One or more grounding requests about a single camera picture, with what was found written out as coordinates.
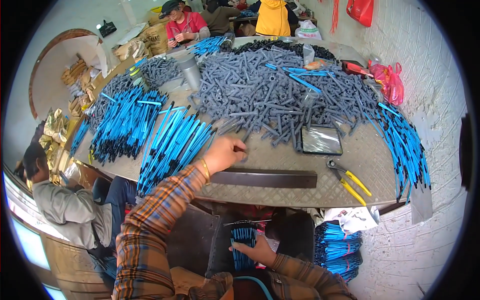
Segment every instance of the gray jacket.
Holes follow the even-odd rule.
[[[82,189],[73,193],[49,180],[33,184],[32,194],[40,214],[72,243],[87,249],[96,248],[93,224],[102,245],[110,245],[111,204],[97,205],[91,191]]]

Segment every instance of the bangle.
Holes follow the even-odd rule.
[[[205,160],[203,158],[200,159],[200,162],[202,163],[202,166],[205,169],[205,179],[206,179],[205,185],[210,185],[210,172],[208,172],[207,164],[205,163]]]

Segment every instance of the pile of gray plastic parts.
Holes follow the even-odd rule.
[[[277,70],[265,67],[266,63]],[[220,135],[243,128],[246,141],[263,128],[262,139],[270,137],[273,147],[292,140],[297,152],[301,152],[302,126],[337,128],[344,137],[339,124],[348,124],[352,135],[360,122],[368,122],[364,112],[376,116],[377,95],[359,75],[347,75],[340,66],[330,65],[322,70],[335,76],[302,76],[322,91],[318,94],[281,69],[302,66],[303,58],[289,50],[217,53],[202,61],[200,89],[188,99],[212,120],[226,120],[218,129]]]

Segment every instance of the yellow pliers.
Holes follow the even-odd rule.
[[[372,196],[372,193],[363,185],[363,183],[355,176],[352,174],[352,172],[345,170],[342,166],[339,164],[335,163],[333,160],[329,159],[327,161],[327,167],[335,174],[335,176],[338,178],[340,183],[345,187],[347,191],[352,194],[363,206],[367,206],[365,203],[365,200],[348,184],[348,182],[343,179],[340,176],[340,173],[338,171],[342,171],[347,175],[350,179],[353,180],[364,192],[367,194],[369,197]]]

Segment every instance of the hand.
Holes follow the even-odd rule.
[[[276,259],[276,253],[270,248],[270,245],[263,235],[257,235],[257,242],[253,248],[237,242],[233,242],[233,247],[254,261],[270,268],[273,266]]]
[[[210,176],[244,160],[247,157],[246,149],[247,146],[241,140],[231,136],[220,136],[215,139],[204,155]]]
[[[177,42],[183,42],[184,40],[187,39],[193,39],[191,33],[179,33],[175,36],[175,40]]]
[[[170,48],[175,48],[177,46],[178,42],[176,40],[171,40],[171,41],[168,41],[167,44]]]

